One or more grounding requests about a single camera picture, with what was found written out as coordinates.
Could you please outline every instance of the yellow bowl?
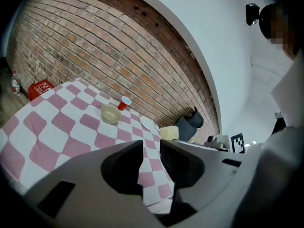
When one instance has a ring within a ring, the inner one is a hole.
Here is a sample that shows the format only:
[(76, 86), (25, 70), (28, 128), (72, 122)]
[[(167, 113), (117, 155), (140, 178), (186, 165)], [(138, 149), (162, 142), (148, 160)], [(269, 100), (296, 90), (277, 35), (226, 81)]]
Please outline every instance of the yellow bowl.
[(114, 124), (121, 120), (122, 113), (116, 107), (106, 104), (100, 107), (102, 120), (107, 124)]

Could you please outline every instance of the white plate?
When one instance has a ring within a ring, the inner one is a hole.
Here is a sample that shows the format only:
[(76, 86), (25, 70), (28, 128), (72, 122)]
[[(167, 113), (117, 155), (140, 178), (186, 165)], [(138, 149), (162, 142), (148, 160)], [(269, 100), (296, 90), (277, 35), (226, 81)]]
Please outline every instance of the white plate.
[(151, 119), (149, 119), (148, 117), (146, 117), (146, 116), (141, 116), (141, 117), (140, 117), (140, 120), (141, 120), (142, 125), (143, 125), (146, 129), (148, 129), (148, 130), (151, 131), (151, 130), (153, 130), (153, 129), (155, 128), (153, 121), (152, 121)]

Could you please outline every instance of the pink checkered tablecloth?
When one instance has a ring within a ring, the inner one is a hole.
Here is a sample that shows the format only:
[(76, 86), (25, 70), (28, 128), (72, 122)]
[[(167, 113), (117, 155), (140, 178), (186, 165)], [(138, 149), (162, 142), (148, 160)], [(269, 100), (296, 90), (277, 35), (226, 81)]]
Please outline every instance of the pink checkered tablecloth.
[(128, 108), (110, 125), (101, 120), (103, 104), (119, 102), (82, 79), (42, 94), (18, 111), (0, 129), (0, 163), (26, 189), (70, 158), (114, 144), (143, 140), (139, 184), (151, 205), (172, 197), (174, 183), (160, 160), (159, 127), (153, 131)]

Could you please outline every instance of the brick wall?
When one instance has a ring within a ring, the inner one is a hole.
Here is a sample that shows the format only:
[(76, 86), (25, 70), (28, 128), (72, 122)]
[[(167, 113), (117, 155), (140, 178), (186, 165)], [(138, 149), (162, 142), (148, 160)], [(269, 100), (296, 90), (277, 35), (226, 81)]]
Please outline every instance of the brick wall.
[(81, 77), (132, 108), (172, 125), (196, 106), (196, 141), (219, 132), (200, 66), (177, 31), (142, 0), (28, 0), (9, 39), (7, 61), (21, 85)]

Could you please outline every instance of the table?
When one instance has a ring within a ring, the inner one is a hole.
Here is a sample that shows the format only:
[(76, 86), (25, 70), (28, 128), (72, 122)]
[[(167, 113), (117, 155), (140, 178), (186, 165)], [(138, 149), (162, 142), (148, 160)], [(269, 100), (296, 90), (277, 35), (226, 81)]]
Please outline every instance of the table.
[(143, 140), (139, 184), (151, 205), (172, 197), (174, 183), (160, 161), (159, 127), (140, 123), (129, 107), (114, 125), (101, 120), (103, 104), (119, 102), (77, 78), (45, 92), (0, 129), (0, 163), (26, 189), (70, 158), (115, 144)]

